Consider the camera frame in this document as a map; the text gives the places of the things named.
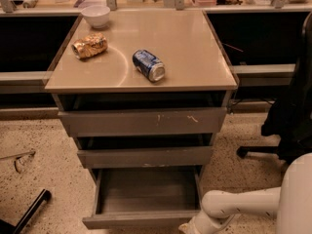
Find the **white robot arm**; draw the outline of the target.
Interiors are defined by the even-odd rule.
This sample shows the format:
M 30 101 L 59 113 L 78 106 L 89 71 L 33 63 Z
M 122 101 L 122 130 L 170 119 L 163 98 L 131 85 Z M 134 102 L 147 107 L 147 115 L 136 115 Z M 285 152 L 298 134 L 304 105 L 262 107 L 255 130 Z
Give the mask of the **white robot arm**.
M 289 165 L 280 187 L 243 193 L 207 192 L 201 211 L 178 230 L 183 234 L 215 234 L 235 215 L 273 217 L 276 234 L 312 234 L 312 154 L 304 154 Z

